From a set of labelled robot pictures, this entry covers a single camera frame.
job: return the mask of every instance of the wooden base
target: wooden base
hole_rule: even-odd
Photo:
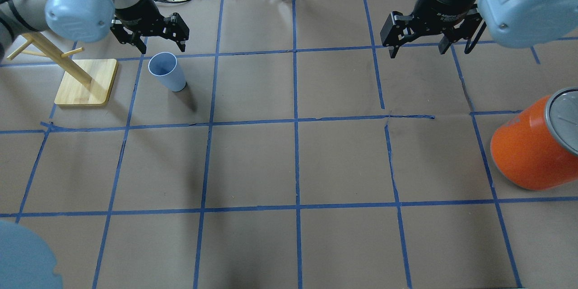
[[[69,73],[64,73],[54,103],[56,105],[99,106],[108,102],[114,76],[118,69],[115,59],[73,60],[93,80],[82,84]]]

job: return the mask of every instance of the wooden mug tree stand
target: wooden mug tree stand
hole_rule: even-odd
[[[26,42],[6,58],[12,60],[18,54],[30,54],[50,58],[60,65],[64,77],[54,99],[56,105],[100,106],[108,102],[118,69],[116,59],[73,60],[69,56],[84,51],[84,48],[63,53],[43,34],[34,32],[22,36]],[[30,45],[41,53],[26,50]]]

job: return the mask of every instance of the orange can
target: orange can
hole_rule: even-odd
[[[502,125],[490,150],[500,172],[522,188],[578,180],[578,88],[543,97]]]

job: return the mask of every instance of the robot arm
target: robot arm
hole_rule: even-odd
[[[19,34],[49,28],[84,42],[97,42],[112,30],[119,42],[142,53],[141,36],[173,40],[184,51],[189,34],[178,13],[163,17],[153,0],[8,0],[0,4],[0,54],[4,57]]]
[[[470,45],[482,19],[485,23]],[[505,47],[549,42],[578,26],[578,0],[417,0],[409,15],[393,11],[380,36],[391,58],[403,44],[438,34],[443,34],[440,54],[462,38],[468,40],[469,53],[486,26],[493,39]]]

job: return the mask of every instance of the blue tape line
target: blue tape line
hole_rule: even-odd
[[[297,48],[295,52],[331,52],[331,51],[349,51],[349,50],[369,50],[373,46],[349,46],[349,47],[326,47],[326,48]]]
[[[301,209],[348,209],[368,207],[397,207],[396,202],[369,202],[369,203],[324,203],[318,205],[301,205]]]
[[[215,98],[217,95],[217,76],[219,71],[219,49],[221,47],[221,29],[223,27],[223,5],[224,0],[221,0],[219,7],[219,24],[217,27],[217,46],[215,47],[215,63],[213,71],[213,91],[211,95],[211,111],[209,116],[209,132],[207,134],[207,151],[205,153],[205,173],[203,176],[203,190],[200,198],[200,216],[199,229],[196,237],[196,256],[195,256],[195,272],[193,276],[193,289],[198,288],[199,284],[199,269],[200,269],[200,252],[203,240],[203,227],[205,223],[205,206],[207,200],[207,185],[209,182],[209,161],[211,156],[211,142],[213,139],[213,122],[215,114]]]
[[[501,114],[520,114],[522,110],[518,111],[489,111],[489,112],[471,112],[471,116],[483,116],[483,115],[501,115]]]
[[[468,93],[468,87],[466,86],[466,81],[465,81],[464,75],[462,73],[462,68],[460,67],[460,61],[458,61],[458,55],[456,54],[456,49],[454,48],[454,45],[451,45],[450,48],[452,49],[452,56],[454,57],[454,63],[456,64],[458,76],[460,77],[460,81],[462,83],[462,89],[464,90],[464,95],[466,96],[466,100],[468,100],[470,110],[472,112],[475,112],[475,105],[474,105],[473,100],[471,99],[471,97]]]
[[[413,286],[411,285],[411,272],[409,269],[409,257],[407,256],[407,244],[405,241],[405,230],[403,229],[403,217],[401,213],[401,203],[399,201],[399,192],[396,186],[396,174],[394,173],[394,165],[392,161],[392,140],[390,138],[390,129],[389,126],[386,125],[385,133],[386,133],[386,143],[387,143],[387,155],[390,162],[390,174],[392,174],[392,186],[394,189],[394,198],[396,199],[396,206],[398,211],[398,226],[399,226],[399,239],[401,240],[401,250],[403,254],[403,266],[405,268],[405,279],[407,281],[407,287],[412,289]]]
[[[532,55],[534,56],[534,60],[536,60],[536,64],[541,65],[540,58],[538,58],[538,53],[536,53],[536,49],[534,47],[530,47],[530,50],[532,50]]]
[[[126,130],[126,126],[116,126],[110,128],[64,128],[62,126],[56,126],[54,124],[48,124],[46,122],[40,122],[42,126],[51,126],[50,132],[60,133],[60,132],[106,132],[106,131],[123,131]]]
[[[200,209],[119,210],[110,213],[111,215],[182,214],[200,213]]]
[[[208,53],[208,54],[181,54],[181,55],[175,55],[177,58],[206,58],[206,57],[213,57],[215,56],[214,53]]]
[[[518,267],[516,267],[516,260],[514,259],[514,253],[512,252],[512,246],[510,245],[510,239],[508,237],[508,231],[506,230],[506,223],[504,222],[504,218],[502,215],[502,209],[500,208],[500,203],[498,201],[498,195],[496,193],[496,189],[494,187],[494,180],[492,178],[492,174],[489,171],[489,164],[488,159],[485,155],[484,143],[481,141],[480,130],[477,126],[477,121],[475,120],[475,116],[471,116],[471,122],[473,124],[473,128],[475,129],[475,137],[477,138],[478,146],[480,147],[481,157],[484,161],[485,173],[488,176],[489,188],[492,191],[492,196],[494,197],[494,205],[496,207],[496,212],[498,213],[498,219],[500,222],[500,227],[502,228],[502,235],[504,237],[504,243],[506,244],[506,250],[508,251],[508,257],[510,258],[510,264],[512,265],[512,272],[514,273],[514,279],[516,279],[516,286],[521,288],[522,281],[520,280],[520,275],[518,274]]]
[[[419,206],[460,206],[460,205],[487,205],[493,204],[494,200],[446,200],[446,201],[412,201],[401,202],[402,207]]]
[[[233,122],[215,122],[213,125],[247,125],[247,124],[274,124],[274,123],[293,123],[294,119],[285,120],[257,120],[257,121],[233,121]]]
[[[24,205],[26,204],[26,199],[28,198],[28,193],[30,192],[30,188],[33,184],[34,176],[36,174],[38,163],[40,161],[40,157],[42,156],[42,151],[44,151],[44,147],[46,145],[46,141],[48,141],[48,136],[50,135],[51,126],[48,127],[44,134],[44,139],[42,139],[42,144],[40,149],[38,150],[37,159],[34,161],[33,169],[30,172],[30,177],[28,178],[28,183],[26,184],[26,190],[24,191],[24,196],[22,197],[22,201],[20,202],[20,209],[18,210],[18,215],[16,216],[16,223],[20,223],[20,218],[22,217],[22,213],[24,211]]]
[[[145,56],[143,57],[143,60],[149,60],[153,58],[152,56]],[[122,62],[122,61],[140,61],[140,56],[138,58],[118,58],[116,59],[116,61],[118,62]]]
[[[573,40],[578,40],[578,37],[576,36],[572,36],[572,37],[560,37],[557,39],[557,41],[573,41]]]
[[[55,62],[33,62],[33,63],[7,63],[0,67],[30,67],[31,65],[56,65]]]
[[[291,53],[291,52],[293,52],[293,50],[252,51],[252,52],[227,52],[227,53],[219,53],[219,56],[258,55],[258,54],[280,54],[280,53]]]
[[[195,126],[209,126],[209,123],[131,125],[128,128],[130,130],[139,130],[139,129],[163,129],[163,128],[190,128]]]
[[[25,212],[22,217],[78,217],[83,215],[107,215],[108,211],[62,211],[62,212]]]
[[[574,202],[578,196],[554,196],[544,198],[512,198],[498,199],[499,203],[536,203],[536,202]],[[459,206],[459,205],[489,205],[494,204],[493,199],[481,200],[442,200],[442,201],[407,201],[407,202],[368,202],[368,203],[321,203],[299,205],[301,210],[322,209],[355,209],[370,207],[415,207],[415,206]],[[205,208],[205,213],[225,213],[238,211],[279,211],[294,210],[297,205],[280,206],[240,206],[240,207],[216,207]],[[155,215],[155,214],[183,214],[200,213],[200,208],[193,209],[157,209],[157,210],[116,210],[110,211],[111,215]],[[23,212],[21,217],[56,217],[59,215],[82,216],[82,215],[107,215],[108,211],[61,211],[61,212]],[[18,213],[0,213],[0,218],[16,217]]]
[[[145,45],[147,44],[147,41],[148,41],[148,37],[145,38],[145,40],[144,40]],[[134,108],[134,105],[135,105],[136,90],[137,90],[138,85],[139,85],[140,73],[142,70],[144,57],[145,57],[144,54],[140,55],[139,67],[136,71],[136,79],[135,79],[134,87],[132,89],[131,104],[128,107],[128,116],[126,117],[126,126],[124,127],[124,136],[122,138],[122,145],[120,147],[120,153],[118,154],[118,164],[116,166],[116,171],[114,173],[114,181],[113,181],[112,190],[110,191],[110,200],[109,200],[109,206],[108,206],[108,211],[107,211],[107,220],[105,221],[105,228],[103,230],[103,239],[101,240],[101,247],[100,247],[99,252],[98,252],[97,267],[95,268],[95,271],[94,271],[93,286],[92,286],[93,289],[97,289],[98,277],[99,277],[100,272],[101,272],[101,264],[103,262],[104,250],[105,250],[105,246],[107,244],[108,229],[110,226],[110,217],[112,216],[112,208],[114,206],[114,198],[116,197],[118,178],[120,176],[120,169],[122,167],[122,159],[124,158],[124,151],[126,149],[126,141],[128,140],[128,133],[130,131],[129,126],[131,124],[132,109]]]
[[[56,104],[52,104],[52,110],[50,111],[49,119],[52,120],[54,118],[54,113],[56,113]]]
[[[278,211],[278,210],[294,210],[295,205],[284,206],[249,206],[249,207],[219,207],[219,208],[205,208],[205,213],[221,213],[221,212],[239,212],[239,211]]]
[[[299,118],[299,122],[317,122],[317,121],[352,121],[352,120],[381,120],[383,118],[427,118],[435,120],[431,115],[374,115],[374,116],[344,116],[344,117],[320,117],[320,118]]]
[[[407,43],[403,44],[404,47],[423,47],[423,46],[438,46],[437,43]]]
[[[382,110],[386,109],[383,102],[383,91],[382,91],[382,79],[379,75],[379,65],[378,65],[378,54],[375,50],[375,39],[373,37],[373,26],[371,25],[371,17],[369,15],[369,6],[367,5],[367,0],[363,0],[365,7],[365,15],[367,16],[367,25],[369,26],[369,38],[371,40],[371,49],[373,53],[373,65],[375,67],[375,79],[378,82],[378,94],[379,94],[379,104],[382,106]]]
[[[466,45],[468,44],[468,41],[460,41],[460,42],[456,42],[456,45]],[[489,41],[478,41],[477,44],[496,44],[496,41],[493,40],[489,40]]]
[[[29,134],[29,133],[45,133],[44,130],[8,130],[0,131],[0,135],[19,135],[19,134]]]
[[[504,112],[475,112],[477,115],[489,115],[489,114],[511,114],[510,111]],[[435,120],[435,116],[431,115],[376,115],[376,116],[344,116],[344,117],[320,117],[320,118],[298,118],[298,122],[318,122],[318,121],[357,121],[357,120],[381,120],[384,118],[426,118],[428,120]],[[278,124],[278,123],[294,123],[294,118],[287,118],[281,120],[254,120],[254,121],[228,121],[228,122],[213,122],[213,126],[223,126],[223,125],[250,125],[250,124]],[[126,129],[137,130],[137,129],[161,129],[161,128],[190,128],[190,127],[201,127],[209,126],[210,122],[200,122],[193,124],[151,124],[151,125],[131,125],[131,126],[111,126],[107,128],[65,128],[63,126],[57,126],[54,124],[49,124],[46,122],[40,123],[42,126],[48,127],[51,125],[52,129],[50,132],[62,133],[62,132],[110,132],[110,131],[123,131]],[[44,133],[44,130],[10,130],[10,131],[0,131],[1,134],[12,134],[12,133]]]
[[[565,202],[578,201],[578,196],[556,196],[548,198],[498,199],[499,203]]]
[[[295,118],[295,225],[297,235],[297,286],[303,289],[303,254],[301,251],[301,186],[299,184],[299,106],[297,82],[297,7],[291,0],[293,10],[293,117]]]

